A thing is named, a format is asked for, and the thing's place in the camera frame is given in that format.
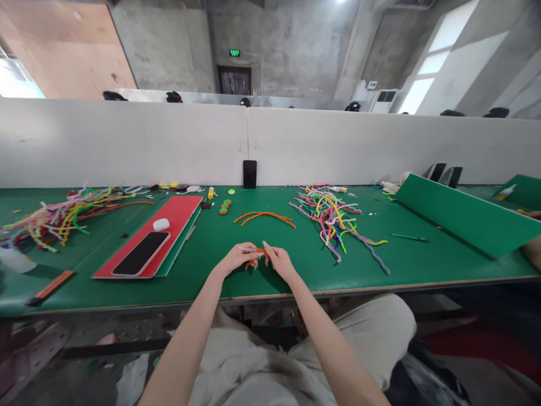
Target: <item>person's left hand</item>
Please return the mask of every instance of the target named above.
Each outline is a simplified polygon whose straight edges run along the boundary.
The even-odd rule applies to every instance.
[[[240,249],[240,247],[248,247],[257,249],[257,247],[251,242],[243,242],[241,244],[235,245],[231,248],[231,251],[222,259],[218,265],[214,268],[213,272],[217,272],[225,278],[228,276],[234,269],[238,268],[240,265],[248,261],[257,260],[264,253],[258,252],[246,252]]]

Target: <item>white partition wall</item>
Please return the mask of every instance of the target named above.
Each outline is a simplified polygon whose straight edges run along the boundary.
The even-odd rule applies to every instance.
[[[461,183],[541,177],[541,121],[233,105],[0,98],[0,188],[374,184],[464,167]]]
[[[240,185],[247,109],[0,98],[0,187]]]
[[[541,121],[250,108],[258,185],[374,184],[462,166],[460,183],[541,177]]]

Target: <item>forearm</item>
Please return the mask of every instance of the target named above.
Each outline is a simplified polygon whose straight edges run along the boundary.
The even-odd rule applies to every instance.
[[[210,273],[196,300],[167,345],[141,397],[139,406],[185,406],[209,337],[223,277]]]
[[[289,282],[321,367],[340,406],[389,405],[370,371],[300,276]]]

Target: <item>air conditioner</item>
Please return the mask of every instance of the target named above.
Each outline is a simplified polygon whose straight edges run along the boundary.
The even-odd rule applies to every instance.
[[[371,113],[388,113],[393,107],[398,89],[380,90],[372,102]]]

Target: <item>orange caterpillar craft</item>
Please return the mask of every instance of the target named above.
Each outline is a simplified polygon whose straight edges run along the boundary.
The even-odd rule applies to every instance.
[[[246,220],[244,220],[244,222],[241,224],[241,227],[244,226],[248,221],[250,221],[250,220],[252,220],[252,219],[254,219],[256,217],[259,217],[261,215],[270,215],[270,216],[274,216],[274,217],[286,222],[287,224],[289,224],[294,229],[297,229],[295,227],[295,225],[292,223],[292,219],[287,218],[285,216],[281,216],[281,215],[278,215],[278,214],[271,213],[270,211],[252,211],[250,213],[243,214],[238,219],[236,219],[233,223],[238,222],[241,218],[244,218],[244,217],[246,217],[246,216],[248,216],[250,214],[254,214],[254,215],[252,217],[248,217]]]
[[[268,259],[269,257],[268,257],[268,255],[267,255],[267,251],[265,251],[264,249],[261,249],[261,248],[257,248],[257,249],[256,249],[256,252],[262,252],[262,253],[264,253],[265,256],[266,256],[265,263],[268,263],[268,262],[269,262],[269,259]],[[248,261],[248,262],[246,262],[246,265],[244,266],[244,270],[247,271],[247,270],[248,270],[248,267],[249,267],[250,265],[252,265],[252,267],[253,267],[254,269],[257,269],[257,268],[258,268],[258,260],[257,260],[257,259],[254,259],[253,261]]]

